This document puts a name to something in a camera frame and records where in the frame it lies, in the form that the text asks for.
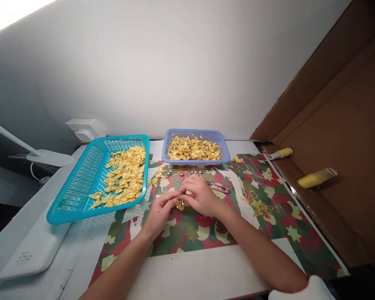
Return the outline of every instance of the desk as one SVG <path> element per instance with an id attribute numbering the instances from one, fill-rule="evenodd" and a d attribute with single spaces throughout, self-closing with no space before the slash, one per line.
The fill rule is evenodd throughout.
<path id="1" fill-rule="evenodd" d="M 252 142 L 226 143 L 231 157 L 238 153 L 258 153 Z M 163 141 L 150 142 L 153 160 L 161 159 L 162 145 Z M 56 197 L 83 150 L 84 147 L 79 148 L 73 154 L 74 162 L 61 168 L 0 233 L 0 270 L 50 200 Z M 1 283 L 0 299 L 55 299 L 62 286 L 65 286 L 64 299 L 77 299 L 89 285 L 113 218 L 114 213 L 110 213 L 72 224 L 49 269 L 38 275 Z"/>

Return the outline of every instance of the scissors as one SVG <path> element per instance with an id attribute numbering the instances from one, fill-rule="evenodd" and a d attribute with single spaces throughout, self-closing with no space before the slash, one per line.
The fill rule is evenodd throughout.
<path id="1" fill-rule="evenodd" d="M 209 181 L 206 181 L 205 183 L 209 186 L 210 189 L 217 190 L 218 192 L 222 192 L 224 194 L 229 194 L 230 190 L 228 187 L 224 187 L 222 185 L 218 185 Z"/>

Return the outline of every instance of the yellow glue stick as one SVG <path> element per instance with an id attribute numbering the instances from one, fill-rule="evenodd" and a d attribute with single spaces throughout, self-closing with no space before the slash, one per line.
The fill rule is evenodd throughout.
<path id="1" fill-rule="evenodd" d="M 337 175 L 337 172 L 332 168 L 325 168 L 318 172 L 309 174 L 298 181 L 298 184 L 301 185 L 303 188 L 311 188 L 321 183 L 325 182 L 326 180 L 334 177 Z"/>
<path id="2" fill-rule="evenodd" d="M 268 158 L 270 160 L 274 160 L 274 159 L 283 158 L 283 157 L 286 157 L 286 156 L 289 156 L 289 155 L 292 155 L 292 154 L 293 154 L 293 149 L 283 148 L 283 149 L 280 149 L 279 151 L 269 155 Z"/>

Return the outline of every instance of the white desk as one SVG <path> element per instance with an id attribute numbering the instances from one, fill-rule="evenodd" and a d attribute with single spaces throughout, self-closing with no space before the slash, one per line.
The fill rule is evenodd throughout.
<path id="1" fill-rule="evenodd" d="M 227 141 L 230 156 L 238 153 L 259 153 L 252 142 Z M 154 160 L 161 159 L 163 141 L 150 142 Z M 29 229 L 49 201 L 55 198 L 85 146 L 74 154 L 74 162 L 60 168 L 34 197 L 19 211 L 0 233 L 0 270 L 21 243 Z M 98 256 L 104 244 L 114 213 L 82 220 L 68 231 L 51 266 L 43 273 L 0 283 L 0 299 L 55 299 L 69 282 L 62 294 L 66 299 L 77 299 L 88 287 Z"/>
<path id="2" fill-rule="evenodd" d="M 226 144 L 231 157 L 259 153 L 252 142 L 227 141 Z M 161 160 L 162 145 L 163 141 L 150 142 L 150 153 L 154 160 Z M 79 148 L 73 154 L 74 162 L 61 168 L 0 233 L 0 270 L 50 200 L 57 196 L 84 148 Z M 309 216 L 301 210 L 345 269 Z M 0 283 L 0 299 L 53 300 L 58 299 L 62 288 L 61 299 L 78 299 L 89 285 L 114 214 L 72 224 L 50 267 L 34 276 Z M 287 239 L 273 242 L 301 267 Z M 130 299 L 146 299 L 147 295 L 151 299 L 193 298 L 190 285 L 180 285 L 188 280 L 198 283 L 194 288 L 195 298 L 227 299 L 266 289 L 237 245 L 147 258 L 132 288 Z"/>

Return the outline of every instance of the white lamp arm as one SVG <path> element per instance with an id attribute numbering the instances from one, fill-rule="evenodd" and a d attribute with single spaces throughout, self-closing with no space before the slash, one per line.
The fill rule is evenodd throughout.
<path id="1" fill-rule="evenodd" d="M 32 148 L 31 146 L 29 146 L 27 143 L 21 141 L 19 138 L 17 138 L 15 135 L 13 135 L 12 133 L 8 132 L 6 129 L 4 129 L 3 127 L 0 126 L 0 133 L 5 136 L 6 138 L 8 138 L 9 140 L 13 141 L 14 143 L 18 144 L 19 146 L 21 146 L 22 148 L 32 152 L 33 154 L 35 154 L 36 156 L 42 156 L 35 148 Z"/>

